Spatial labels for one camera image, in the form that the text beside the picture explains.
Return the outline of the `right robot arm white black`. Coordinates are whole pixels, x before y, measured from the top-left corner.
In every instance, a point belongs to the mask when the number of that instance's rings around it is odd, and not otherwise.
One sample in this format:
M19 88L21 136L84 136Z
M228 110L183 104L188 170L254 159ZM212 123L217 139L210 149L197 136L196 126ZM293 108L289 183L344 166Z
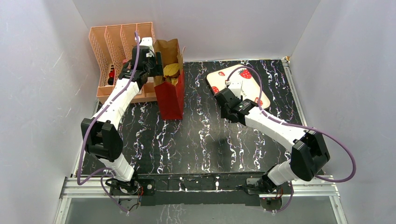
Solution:
M228 88L216 93L214 98L220 107L221 118L256 129L290 152L290 159L271 167L255 183L247 181L243 188L248 193L254 190L276 193L285 182L311 181L330 160L321 133L286 125L271 114L264 115L256 102L238 98Z

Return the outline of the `pink plastic file organizer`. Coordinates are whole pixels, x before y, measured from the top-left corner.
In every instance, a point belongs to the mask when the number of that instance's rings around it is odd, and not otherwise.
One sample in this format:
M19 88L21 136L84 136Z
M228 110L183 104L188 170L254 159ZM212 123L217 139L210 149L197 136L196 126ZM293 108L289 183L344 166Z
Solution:
M152 22L91 27L89 41L100 68L97 98L103 104L115 88L123 64L132 58L135 31L139 37L152 37L155 33ZM114 84L108 85L108 73L115 69Z

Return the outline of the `strawberry print cutting board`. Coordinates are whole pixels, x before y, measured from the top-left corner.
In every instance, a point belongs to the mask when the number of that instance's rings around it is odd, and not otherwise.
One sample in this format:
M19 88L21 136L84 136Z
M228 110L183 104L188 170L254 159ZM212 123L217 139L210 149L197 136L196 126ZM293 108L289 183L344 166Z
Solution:
M270 100L264 92L259 92L260 86L252 73L241 64L211 72L206 76L206 81L214 94L229 87L238 98L250 99L263 109L270 107Z

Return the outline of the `red dark bottle in organizer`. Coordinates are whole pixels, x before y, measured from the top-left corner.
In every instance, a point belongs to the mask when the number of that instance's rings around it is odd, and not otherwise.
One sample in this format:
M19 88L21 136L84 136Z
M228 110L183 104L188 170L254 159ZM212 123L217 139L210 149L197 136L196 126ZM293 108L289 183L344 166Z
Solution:
M113 85L114 84L114 77L115 77L115 69L111 69L108 73L107 84Z

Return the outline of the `red brown paper bag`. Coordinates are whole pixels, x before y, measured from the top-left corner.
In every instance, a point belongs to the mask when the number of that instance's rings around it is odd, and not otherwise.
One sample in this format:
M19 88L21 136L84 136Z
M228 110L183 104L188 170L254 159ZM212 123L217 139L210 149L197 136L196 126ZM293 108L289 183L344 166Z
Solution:
M179 47L178 39L169 41L156 40L155 52L161 52L163 67L178 63L180 75L177 78L155 76L154 90L163 120L181 120L184 112L184 70L183 51Z

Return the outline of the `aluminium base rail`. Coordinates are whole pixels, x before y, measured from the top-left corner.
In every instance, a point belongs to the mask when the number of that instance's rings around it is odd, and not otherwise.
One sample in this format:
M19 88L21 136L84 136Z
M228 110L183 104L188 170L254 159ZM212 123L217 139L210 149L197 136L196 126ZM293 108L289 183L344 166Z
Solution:
M243 185L253 187L261 179L259 173L206 173L178 175L141 175L134 186L142 187L145 196L170 193L225 193L243 191ZM314 178L309 182L292 182L294 196L339 196L335 183ZM103 198L106 191L119 198L136 197L137 193L122 193L108 178L93 177L83 185L76 178L67 178L61 198Z

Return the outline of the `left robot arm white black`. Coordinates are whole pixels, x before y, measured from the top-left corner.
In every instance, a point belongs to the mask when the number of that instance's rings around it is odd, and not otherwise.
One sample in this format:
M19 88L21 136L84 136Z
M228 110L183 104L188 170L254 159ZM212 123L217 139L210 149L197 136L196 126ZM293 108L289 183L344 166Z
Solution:
M161 59L153 47L138 45L132 53L133 58L121 68L109 98L92 118L81 122L82 152L102 162L113 178L122 182L121 188L128 194L136 193L140 185L133 178L134 169L122 153L123 141L118 127L132 99L142 91L148 78L163 71Z

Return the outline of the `round yellow fake bread slice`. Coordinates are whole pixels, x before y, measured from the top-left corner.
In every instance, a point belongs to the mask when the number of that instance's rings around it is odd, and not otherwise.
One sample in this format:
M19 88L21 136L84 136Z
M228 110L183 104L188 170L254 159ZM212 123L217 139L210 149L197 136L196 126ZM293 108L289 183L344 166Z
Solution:
M178 63L168 64L163 69L165 78L177 78L180 75L180 66Z

